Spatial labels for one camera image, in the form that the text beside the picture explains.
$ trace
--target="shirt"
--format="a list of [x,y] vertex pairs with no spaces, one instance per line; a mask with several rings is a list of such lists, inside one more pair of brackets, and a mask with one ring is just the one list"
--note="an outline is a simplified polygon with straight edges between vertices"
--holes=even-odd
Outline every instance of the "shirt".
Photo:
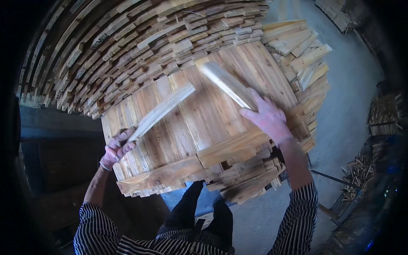
[[[290,193],[290,204],[268,255],[310,254],[319,201],[314,183]],[[219,250],[217,237],[202,231],[197,242],[188,242],[191,230],[181,229],[158,235],[154,240],[133,241],[120,236],[115,224],[99,205],[83,203],[80,225],[74,237],[76,254],[227,255]]]

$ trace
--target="concrete floor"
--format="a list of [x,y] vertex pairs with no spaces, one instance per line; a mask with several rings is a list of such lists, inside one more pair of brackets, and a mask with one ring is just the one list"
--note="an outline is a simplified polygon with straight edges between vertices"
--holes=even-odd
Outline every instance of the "concrete floor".
[[[265,23],[277,21],[278,2]],[[356,32],[342,35],[314,1],[302,1],[302,15],[318,33],[318,39],[333,49],[324,57],[330,70],[327,74],[332,89],[317,115],[317,147],[310,153],[315,170],[341,178],[340,166],[350,162],[368,138],[366,122],[376,85],[384,79],[377,59],[369,52]],[[330,208],[338,198],[341,185],[314,175],[320,203]],[[279,225],[289,204],[290,188],[286,181],[277,191],[244,203],[234,214],[233,245],[236,254],[266,254],[275,241]],[[312,251],[331,234],[335,225],[319,213],[313,236]]]

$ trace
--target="hand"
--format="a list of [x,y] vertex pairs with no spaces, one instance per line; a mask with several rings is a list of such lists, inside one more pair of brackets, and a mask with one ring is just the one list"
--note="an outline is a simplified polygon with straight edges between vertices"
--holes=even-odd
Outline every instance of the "hand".
[[135,146],[136,142],[127,142],[129,137],[135,132],[136,127],[133,126],[118,135],[115,135],[110,140],[109,144],[105,146],[105,155],[101,158],[99,163],[103,168],[112,171],[113,164],[119,160]]
[[286,117],[283,111],[277,108],[269,98],[264,97],[262,99],[256,90],[251,89],[251,94],[258,106],[258,113],[249,109],[241,109],[239,113],[269,135],[277,146],[292,139],[293,135],[286,126]]

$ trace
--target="person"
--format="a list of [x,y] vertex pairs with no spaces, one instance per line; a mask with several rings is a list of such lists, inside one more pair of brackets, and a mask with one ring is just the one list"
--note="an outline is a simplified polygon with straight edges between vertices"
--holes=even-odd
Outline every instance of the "person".
[[[309,254],[318,198],[303,151],[286,126],[286,117],[269,98],[251,90],[258,112],[241,109],[240,113],[268,134],[282,151],[289,174],[290,204],[268,254]],[[214,219],[201,230],[194,213],[203,182],[194,182],[160,227],[154,240],[133,241],[120,236],[114,223],[102,212],[105,183],[113,164],[130,151],[134,142],[127,139],[132,127],[112,138],[106,154],[92,179],[80,208],[80,225],[74,237],[76,254],[234,254],[232,247],[233,215],[223,199],[214,202]]]

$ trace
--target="sleeve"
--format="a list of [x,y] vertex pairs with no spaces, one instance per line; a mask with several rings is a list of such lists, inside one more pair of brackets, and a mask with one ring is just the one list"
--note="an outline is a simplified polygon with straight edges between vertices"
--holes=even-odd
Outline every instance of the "sleeve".
[[79,217],[74,237],[75,254],[115,254],[120,241],[119,231],[100,206],[83,203]]
[[319,200],[312,182],[290,194],[290,204],[268,255],[310,254]]

